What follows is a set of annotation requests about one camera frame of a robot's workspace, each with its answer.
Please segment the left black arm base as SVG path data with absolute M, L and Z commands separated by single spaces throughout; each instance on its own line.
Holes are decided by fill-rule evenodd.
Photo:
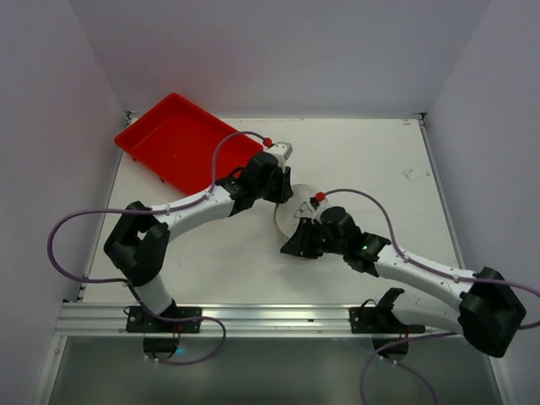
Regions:
M 178 306 L 172 303 L 160 316 L 174 319 L 196 317 L 196 320 L 165 322 L 149 315 L 142 307 L 131 305 L 124 308 L 127 316 L 126 331 L 129 333 L 164 334 L 165 337 L 144 337 L 143 352 L 151 359 L 171 359 L 180 348 L 182 333 L 199 333 L 203 314 L 201 307 Z

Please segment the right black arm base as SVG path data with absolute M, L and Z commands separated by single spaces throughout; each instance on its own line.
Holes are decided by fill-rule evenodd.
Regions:
M 403 293 L 404 289 L 390 288 L 378 301 L 367 299 L 360 306 L 350 307 L 351 333 L 372 335 L 371 344 L 377 350 L 407 338 L 410 332 L 424 332 L 425 327 L 405 325 L 392 313 L 394 302 Z

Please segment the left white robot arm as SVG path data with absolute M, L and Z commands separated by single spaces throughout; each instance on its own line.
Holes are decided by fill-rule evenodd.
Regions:
M 124 210 L 104 252 L 125 276 L 141 306 L 159 320 L 175 313 L 176 303 L 159 273 L 168 245 L 176 237 L 245 211 L 258 199 L 280 204 L 293 196 L 291 169 L 286 165 L 291 154 L 289 144 L 277 143 L 197 194 L 154 207 L 133 202 Z

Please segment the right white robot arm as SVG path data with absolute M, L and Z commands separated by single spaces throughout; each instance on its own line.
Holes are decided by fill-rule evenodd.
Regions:
M 454 332 L 495 358 L 507 348 L 527 313 L 501 274 L 451 269 L 437 262 L 429 272 L 419 256 L 399 253 L 390 240 L 364 232 L 342 207 L 281 206 L 275 213 L 287 242 L 281 252 L 317 259 L 340 256 L 354 271 L 402 284 L 389 289 L 377 306 L 383 325 L 397 322 Z

